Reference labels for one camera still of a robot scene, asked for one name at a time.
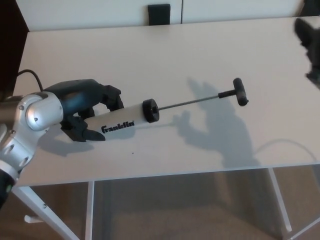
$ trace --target white pump barrel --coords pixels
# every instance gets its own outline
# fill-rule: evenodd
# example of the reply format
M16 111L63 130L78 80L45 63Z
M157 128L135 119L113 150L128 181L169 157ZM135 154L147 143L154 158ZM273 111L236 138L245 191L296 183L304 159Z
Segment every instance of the white pump barrel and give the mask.
M157 122L159 117L156 101L148 99L143 103L89 117L84 121L88 124L88 130L106 135L109 132L124 130L139 124Z

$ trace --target table top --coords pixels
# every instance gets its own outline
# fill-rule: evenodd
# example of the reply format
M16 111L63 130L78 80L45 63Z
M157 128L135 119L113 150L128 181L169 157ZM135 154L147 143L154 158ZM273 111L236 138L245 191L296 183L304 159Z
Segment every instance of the table top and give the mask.
M164 110L159 122L104 142L72 142L52 127L18 185L319 163L320 92L304 77L310 66L294 20L29 33L20 70L34 70L44 87L91 78L121 89L127 107L150 98L161 107L230 90L239 77L249 103L230 97ZM32 75L19 76L15 95L35 91Z

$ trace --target metal rod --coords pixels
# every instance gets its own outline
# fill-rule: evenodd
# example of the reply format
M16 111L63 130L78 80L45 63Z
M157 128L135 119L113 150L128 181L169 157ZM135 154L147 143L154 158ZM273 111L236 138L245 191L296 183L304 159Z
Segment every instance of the metal rod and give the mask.
M188 104L195 104L195 103L199 103L199 102L203 102L203 101L207 101L207 100L211 100L211 99L217 99L219 96L209 96L209 97L205 97L205 98L201 98L201 99L197 99L197 100L192 100L192 101L185 101L185 102L181 102L181 103L177 103L177 104L173 104L173 105L169 105L169 106L163 106L163 107L159 107L158 111L160 110L165 110L165 109L172 109L175 107L180 107L183 105L188 105Z

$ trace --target beige carpet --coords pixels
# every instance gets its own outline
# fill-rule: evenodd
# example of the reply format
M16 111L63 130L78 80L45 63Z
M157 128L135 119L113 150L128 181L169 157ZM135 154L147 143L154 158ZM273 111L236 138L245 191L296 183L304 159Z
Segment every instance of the beige carpet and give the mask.
M277 168L275 173L293 231L320 217L320 191L311 167ZM93 239L281 239L279 215L266 176L260 169L97 182ZM86 183L34 190L84 239ZM10 196L0 211L0 240L61 239L45 223L25 223L25 214L32 212ZM318 239L320 224L298 238Z

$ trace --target white cabinet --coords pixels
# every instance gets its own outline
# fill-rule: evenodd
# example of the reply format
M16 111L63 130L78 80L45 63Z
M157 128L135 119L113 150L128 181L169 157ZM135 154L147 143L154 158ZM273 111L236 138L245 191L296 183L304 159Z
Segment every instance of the white cabinet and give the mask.
M184 0L183 23L295 16L303 0Z
M182 0L17 0L30 31L148 25L147 5L171 4L181 22Z

